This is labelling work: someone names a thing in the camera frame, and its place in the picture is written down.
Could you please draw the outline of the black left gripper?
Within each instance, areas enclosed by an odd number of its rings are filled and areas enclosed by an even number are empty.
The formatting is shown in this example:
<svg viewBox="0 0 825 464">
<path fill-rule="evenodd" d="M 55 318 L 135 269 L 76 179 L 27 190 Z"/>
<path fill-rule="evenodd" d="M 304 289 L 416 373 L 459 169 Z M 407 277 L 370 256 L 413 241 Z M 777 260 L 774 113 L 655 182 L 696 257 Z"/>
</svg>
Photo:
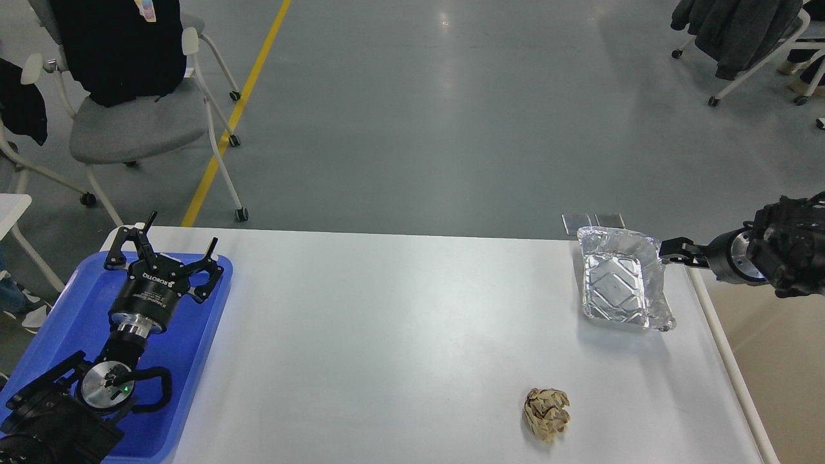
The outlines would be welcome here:
<svg viewBox="0 0 825 464">
<path fill-rule="evenodd" d="M 223 276 L 213 253 L 218 238 L 212 238 L 203 258 L 185 264 L 165 253 L 156 253 L 148 240 L 148 230 L 157 218 L 152 211 L 142 226 L 119 226 L 104 261 L 104 269 L 126 269 L 126 281 L 108 311 L 110 329 L 138 336 L 164 334 L 168 331 L 183 294 L 194 302 L 203 304 L 215 290 Z M 127 242 L 135 246 L 136 261 L 127 266 L 122 247 Z M 191 277 L 206 273 L 208 279 L 200 285 L 192 285 Z"/>
</svg>

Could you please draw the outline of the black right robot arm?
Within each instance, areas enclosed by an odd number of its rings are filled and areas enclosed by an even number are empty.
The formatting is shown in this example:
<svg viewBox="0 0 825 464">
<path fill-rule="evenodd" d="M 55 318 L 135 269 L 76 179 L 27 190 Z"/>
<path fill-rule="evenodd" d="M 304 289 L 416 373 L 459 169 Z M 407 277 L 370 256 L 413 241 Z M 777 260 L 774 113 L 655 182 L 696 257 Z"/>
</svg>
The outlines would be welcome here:
<svg viewBox="0 0 825 464">
<path fill-rule="evenodd" d="M 822 295 L 823 199 L 824 193 L 782 196 L 707 246 L 686 237 L 672 238 L 663 241 L 658 256 L 666 264 L 707 268 L 720 282 L 770 285 L 778 298 Z"/>
</svg>

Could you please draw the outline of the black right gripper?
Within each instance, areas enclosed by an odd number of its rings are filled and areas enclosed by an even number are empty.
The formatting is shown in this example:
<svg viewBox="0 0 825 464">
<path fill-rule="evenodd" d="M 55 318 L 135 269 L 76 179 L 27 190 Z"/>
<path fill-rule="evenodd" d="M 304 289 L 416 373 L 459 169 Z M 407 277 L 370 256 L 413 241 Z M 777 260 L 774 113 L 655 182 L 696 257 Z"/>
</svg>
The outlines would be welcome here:
<svg viewBox="0 0 825 464">
<path fill-rule="evenodd" d="M 749 229 L 734 230 L 719 235 L 707 246 L 698 246 L 686 237 L 671 238 L 662 241 L 658 255 L 664 264 L 710 268 L 720 282 L 765 285 L 765 276 L 746 255 L 750 235 Z"/>
</svg>

